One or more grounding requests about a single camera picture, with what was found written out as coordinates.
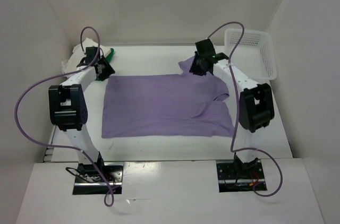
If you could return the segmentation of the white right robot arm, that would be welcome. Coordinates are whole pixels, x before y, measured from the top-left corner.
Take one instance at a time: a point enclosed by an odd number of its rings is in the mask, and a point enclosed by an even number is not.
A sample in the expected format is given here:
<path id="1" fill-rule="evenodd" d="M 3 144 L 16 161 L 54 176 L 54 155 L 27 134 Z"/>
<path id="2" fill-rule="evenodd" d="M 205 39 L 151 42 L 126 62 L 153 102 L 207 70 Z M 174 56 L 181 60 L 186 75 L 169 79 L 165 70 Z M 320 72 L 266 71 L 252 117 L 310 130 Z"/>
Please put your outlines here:
<path id="1" fill-rule="evenodd" d="M 257 165 L 255 151 L 258 150 L 264 128 L 275 116 L 270 85 L 249 78 L 234 64 L 230 64 L 224 53 L 204 55 L 196 51 L 190 73 L 199 76 L 210 73 L 237 90 L 237 132 L 231 145 L 234 153 L 233 172 L 237 178 L 245 178 L 252 174 Z"/>

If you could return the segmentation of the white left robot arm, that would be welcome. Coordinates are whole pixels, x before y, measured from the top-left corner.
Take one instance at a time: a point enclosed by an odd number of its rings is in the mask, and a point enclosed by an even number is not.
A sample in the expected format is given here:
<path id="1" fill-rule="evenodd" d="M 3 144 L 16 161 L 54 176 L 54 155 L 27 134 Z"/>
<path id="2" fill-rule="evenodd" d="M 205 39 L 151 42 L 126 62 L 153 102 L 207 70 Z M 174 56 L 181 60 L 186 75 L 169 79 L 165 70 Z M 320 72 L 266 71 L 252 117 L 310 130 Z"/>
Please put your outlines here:
<path id="1" fill-rule="evenodd" d="M 71 76 L 64 83 L 52 85 L 48 89 L 52 124 L 67 135 L 73 147 L 79 149 L 77 155 L 80 174 L 88 176 L 96 182 L 105 178 L 106 168 L 86 127 L 88 110 L 84 91 L 93 81 L 104 81 L 114 73 L 109 62 L 102 57 L 94 66 Z"/>

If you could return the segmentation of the white t shirt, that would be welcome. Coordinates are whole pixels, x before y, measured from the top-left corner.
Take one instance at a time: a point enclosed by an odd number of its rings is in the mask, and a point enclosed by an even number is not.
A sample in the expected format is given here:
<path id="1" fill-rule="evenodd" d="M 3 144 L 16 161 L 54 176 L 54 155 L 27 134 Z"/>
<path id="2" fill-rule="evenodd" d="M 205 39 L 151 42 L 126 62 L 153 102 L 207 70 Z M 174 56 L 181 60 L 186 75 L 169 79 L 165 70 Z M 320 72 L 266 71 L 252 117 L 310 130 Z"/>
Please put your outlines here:
<path id="1" fill-rule="evenodd" d="M 98 46 L 98 44 L 90 38 L 86 38 L 82 42 L 82 44 L 84 48 Z M 103 50 L 100 53 L 106 57 L 107 54 L 110 52 L 110 48 L 103 46 L 103 45 L 100 45 L 100 47 Z M 77 65 L 79 64 L 81 58 L 83 57 L 84 57 L 84 53 L 81 49 L 81 45 L 78 44 L 73 48 L 71 57 L 67 61 L 62 62 L 62 72 L 64 74 L 64 77 L 69 78 L 71 76 L 71 75 L 65 75 L 65 74 L 75 71 L 77 69 Z"/>

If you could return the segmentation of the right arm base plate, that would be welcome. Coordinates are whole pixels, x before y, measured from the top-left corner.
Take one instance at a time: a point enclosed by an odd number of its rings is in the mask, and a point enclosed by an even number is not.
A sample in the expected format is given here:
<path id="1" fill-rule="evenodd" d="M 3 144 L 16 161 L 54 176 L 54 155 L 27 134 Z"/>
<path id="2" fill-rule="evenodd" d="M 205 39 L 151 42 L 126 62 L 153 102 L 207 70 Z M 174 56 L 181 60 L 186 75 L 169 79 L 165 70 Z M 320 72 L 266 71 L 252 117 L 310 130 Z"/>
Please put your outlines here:
<path id="1" fill-rule="evenodd" d="M 249 192 L 254 186 L 257 191 L 267 190 L 261 162 L 247 174 L 237 174 L 232 160 L 217 161 L 216 169 L 220 193 Z"/>

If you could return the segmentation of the green t shirt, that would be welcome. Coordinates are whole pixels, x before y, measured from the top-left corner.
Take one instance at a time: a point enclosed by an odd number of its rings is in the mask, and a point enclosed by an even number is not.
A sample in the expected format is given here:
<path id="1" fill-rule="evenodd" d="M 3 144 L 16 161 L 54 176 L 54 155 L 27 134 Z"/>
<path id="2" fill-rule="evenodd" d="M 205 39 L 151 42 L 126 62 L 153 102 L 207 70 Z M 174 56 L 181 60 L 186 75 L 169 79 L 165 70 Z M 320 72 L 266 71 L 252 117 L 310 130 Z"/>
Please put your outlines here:
<path id="1" fill-rule="evenodd" d="M 111 48 L 110 49 L 110 52 L 107 54 L 107 56 L 105 57 L 107 62 L 110 63 L 111 60 L 113 59 L 114 57 L 114 54 L 115 54 L 115 49 L 114 48 Z"/>

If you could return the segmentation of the lavender t shirt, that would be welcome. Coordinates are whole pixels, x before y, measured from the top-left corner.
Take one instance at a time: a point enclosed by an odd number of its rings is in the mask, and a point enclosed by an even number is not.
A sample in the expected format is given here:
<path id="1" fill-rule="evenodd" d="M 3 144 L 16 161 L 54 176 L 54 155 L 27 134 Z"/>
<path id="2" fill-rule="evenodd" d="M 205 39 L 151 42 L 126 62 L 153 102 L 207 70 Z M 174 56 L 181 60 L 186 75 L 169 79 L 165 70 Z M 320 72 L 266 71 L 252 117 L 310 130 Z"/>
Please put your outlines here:
<path id="1" fill-rule="evenodd" d="M 181 74 L 111 76 L 104 96 L 101 136 L 225 136 L 234 126 L 219 78 L 189 72 L 192 58 L 179 62 Z"/>

